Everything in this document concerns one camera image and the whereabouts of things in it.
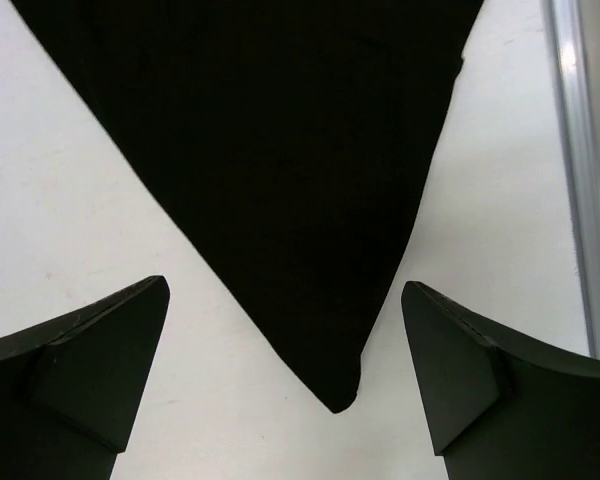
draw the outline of black skirt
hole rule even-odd
[[[482,0],[13,3],[280,357],[347,408]]]

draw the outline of white backdrop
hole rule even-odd
[[[0,0],[0,336],[150,274],[164,274],[172,290],[114,480],[445,479],[399,311],[408,279],[587,351],[539,0],[486,0],[465,56],[358,399],[334,416],[276,357]]]

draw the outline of black plastic piece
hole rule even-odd
[[[149,277],[0,338],[0,480],[106,480],[126,449],[169,303]]]
[[[280,357],[347,408],[482,0],[12,2]]]
[[[600,361],[409,282],[404,321],[450,480],[600,480]]]

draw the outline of black garment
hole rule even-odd
[[[13,3],[282,359],[347,408],[482,0]]]

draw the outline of white surface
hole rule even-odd
[[[334,416],[0,0],[0,336],[162,273],[167,324],[114,480],[445,479],[399,311],[407,279],[586,352],[543,35],[537,1],[486,1],[359,397]]]

